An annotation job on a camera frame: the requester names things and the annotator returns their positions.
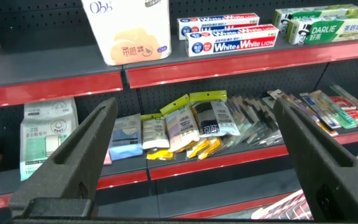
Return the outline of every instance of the tissue package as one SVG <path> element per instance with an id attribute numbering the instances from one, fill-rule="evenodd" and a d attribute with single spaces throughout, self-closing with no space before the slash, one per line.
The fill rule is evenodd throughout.
<path id="1" fill-rule="evenodd" d="M 168 0 L 82 0 L 104 62 L 157 60 L 171 53 Z"/>
<path id="2" fill-rule="evenodd" d="M 109 150 L 113 161 L 143 153 L 140 114 L 116 119 Z"/>

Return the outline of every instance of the white tissue package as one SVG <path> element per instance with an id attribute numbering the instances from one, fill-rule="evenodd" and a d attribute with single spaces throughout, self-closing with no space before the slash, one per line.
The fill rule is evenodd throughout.
<path id="1" fill-rule="evenodd" d="M 168 0 L 82 0 L 104 62 L 158 60 L 171 54 Z"/>
<path id="2" fill-rule="evenodd" d="M 74 98 L 26 103 L 20 132 L 21 181 L 29 178 L 76 127 Z"/>
<path id="3" fill-rule="evenodd" d="M 193 113 L 188 106 L 184 106 L 166 115 L 170 142 L 170 152 L 175 152 L 192 141 L 200 140 Z"/>
<path id="4" fill-rule="evenodd" d="M 143 121 L 143 149 L 169 148 L 165 121 L 163 118 L 154 118 Z"/>

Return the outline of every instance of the yellow tag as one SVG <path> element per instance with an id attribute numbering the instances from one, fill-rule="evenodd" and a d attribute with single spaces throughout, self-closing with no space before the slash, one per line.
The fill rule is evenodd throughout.
<path id="1" fill-rule="evenodd" d="M 148 119 L 161 118 L 161 117 L 162 117 L 162 114 L 160 114 L 160 113 L 157 113 L 157 114 L 145 114 L 145 115 L 142 115 L 140 117 L 140 119 L 142 121 L 146 121 Z"/>
<path id="2" fill-rule="evenodd" d="M 189 95 L 184 95 L 181 98 L 175 100 L 174 102 L 168 104 L 167 106 L 164 106 L 163 108 L 160 109 L 160 112 L 162 113 L 163 116 L 165 116 L 166 114 L 169 114 L 179 108 L 181 108 L 182 106 L 187 105 L 188 103 L 190 103 L 190 97 Z"/>
<path id="3" fill-rule="evenodd" d="M 169 152 L 168 149 L 157 149 L 155 150 L 149 150 L 147 153 L 147 159 L 151 160 L 170 160 L 173 159 L 174 153 Z"/>
<path id="4" fill-rule="evenodd" d="M 191 148 L 191 150 L 193 152 L 191 152 L 191 154 L 188 156 L 188 158 L 191 159 L 191 158 L 197 156 L 201 151 L 207 149 L 209 147 L 209 144 L 210 144 L 209 138 L 205 141 L 198 142 L 197 145 L 194 146 L 195 149 L 194 149 L 194 147 Z"/>
<path id="5" fill-rule="evenodd" d="M 191 149 L 193 146 L 195 146 L 197 144 L 197 142 L 192 141 L 191 143 L 187 144 L 186 146 L 184 146 L 183 148 L 177 150 L 176 152 L 183 152 L 187 149 Z"/>
<path id="6" fill-rule="evenodd" d="M 218 91 L 190 93 L 190 102 L 211 101 L 211 100 L 227 101 L 227 91 L 218 90 Z"/>
<path id="7" fill-rule="evenodd" d="M 209 148 L 205 149 L 200 155 L 198 155 L 199 159 L 205 159 L 218 150 L 222 145 L 221 138 L 216 138 L 216 140 L 211 140 L 211 144 Z"/>

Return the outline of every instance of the gray shelf board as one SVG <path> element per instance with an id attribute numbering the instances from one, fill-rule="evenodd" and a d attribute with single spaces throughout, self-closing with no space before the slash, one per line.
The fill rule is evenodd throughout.
<path id="1" fill-rule="evenodd" d="M 176 63 L 195 62 L 198 60 L 207 60 L 207 59 L 240 56 L 240 55 L 252 55 L 252 54 L 259 54 L 259 53 L 266 53 L 266 52 L 276 52 L 281 50 L 293 50 L 293 49 L 300 49 L 300 48 L 307 48 L 307 47 L 316 47 L 316 45 L 292 45 L 285 41 L 284 36 L 280 35 L 277 37 L 274 47 L 269 47 L 265 49 L 240 50 L 237 52 L 189 57 L 186 54 L 185 40 L 178 40 L 178 37 L 176 35 L 172 35 L 171 44 L 172 44 L 172 53 L 167 58 L 161 60 L 148 61 L 148 62 L 132 63 L 132 64 L 124 65 L 123 68 L 125 70 L 130 70 L 130 69 L 137 69 L 137 68 L 144 68 L 144 67 L 154 67 L 159 65 L 171 65 Z"/>
<path id="2" fill-rule="evenodd" d="M 125 174 L 139 170 L 146 170 L 145 154 L 142 156 L 113 161 L 112 165 L 103 166 L 101 177 Z M 20 187 L 20 170 L 8 170 L 0 172 L 0 195 L 11 194 Z"/>
<path id="3" fill-rule="evenodd" d="M 113 161 L 111 165 L 103 166 L 100 176 L 105 177 L 109 175 L 125 174 L 127 172 L 146 170 L 147 163 L 145 157 L 146 153 L 143 153 L 141 156 Z"/>
<path id="4" fill-rule="evenodd" d="M 159 194 L 162 218 L 273 197 L 301 189 L 293 169 Z"/>
<path id="5" fill-rule="evenodd" d="M 86 27 L 10 32 L 0 43 L 0 86 L 118 72 L 121 68 L 104 63 Z"/>
<path id="6" fill-rule="evenodd" d="M 99 206 L 101 218 L 160 218 L 157 196 L 149 196 Z"/>

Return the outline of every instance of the red shelf edge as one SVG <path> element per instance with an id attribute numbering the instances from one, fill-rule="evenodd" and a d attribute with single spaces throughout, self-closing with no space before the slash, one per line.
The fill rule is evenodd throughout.
<path id="1" fill-rule="evenodd" d="M 354 58 L 358 58 L 358 41 L 135 68 L 127 74 L 130 87 L 141 88 Z"/>
<path id="2" fill-rule="evenodd" d="M 122 89 L 119 72 L 0 86 L 0 107 Z"/>
<path id="3" fill-rule="evenodd" d="M 98 190 L 147 181 L 146 170 L 128 174 L 111 175 L 99 179 Z"/>
<path id="4" fill-rule="evenodd" d="M 200 212 L 178 215 L 178 216 L 175 216 L 172 218 L 211 218 L 211 217 L 216 217 L 216 216 L 220 216 L 220 215 L 226 215 L 226 214 L 230 214 L 230 213 L 234 213 L 234 212 L 248 210 L 251 208 L 257 208 L 257 207 L 261 207 L 261 206 L 265 206 L 265 205 L 271 205 L 275 202 L 280 201 L 281 199 L 284 199 L 285 197 L 289 196 L 292 193 L 293 192 L 287 193 L 287 194 L 282 194 L 282 195 L 276 195 L 276 196 L 272 196 L 272 197 L 267 197 L 267 198 L 262 198 L 262 199 L 257 199 L 257 200 L 252 200 L 249 202 L 242 202 L 242 203 L 237 203 L 234 205 L 223 206 L 223 207 L 219 207 L 219 208 L 212 208 L 212 209 L 203 210 Z"/>
<path id="5" fill-rule="evenodd" d="M 128 174 L 118 174 L 108 177 L 101 177 L 98 183 L 98 190 L 126 184 L 138 183 L 142 181 L 147 181 L 147 174 L 145 170 L 131 172 Z M 12 194 L 0 195 L 0 208 L 8 207 L 11 195 Z"/>
<path id="6" fill-rule="evenodd" d="M 340 144 L 348 144 L 358 141 L 358 132 L 342 134 L 334 138 Z M 203 170 L 215 169 L 219 167 L 232 166 L 246 162 L 254 162 L 263 159 L 270 159 L 279 156 L 288 155 L 285 145 L 267 147 L 263 149 L 255 149 L 253 151 L 246 151 L 234 153 L 226 156 L 212 157 L 202 161 L 186 162 L 184 164 L 176 164 L 172 166 L 157 167 L 149 169 L 152 180 L 173 177 L 192 172 L 199 172 Z"/>

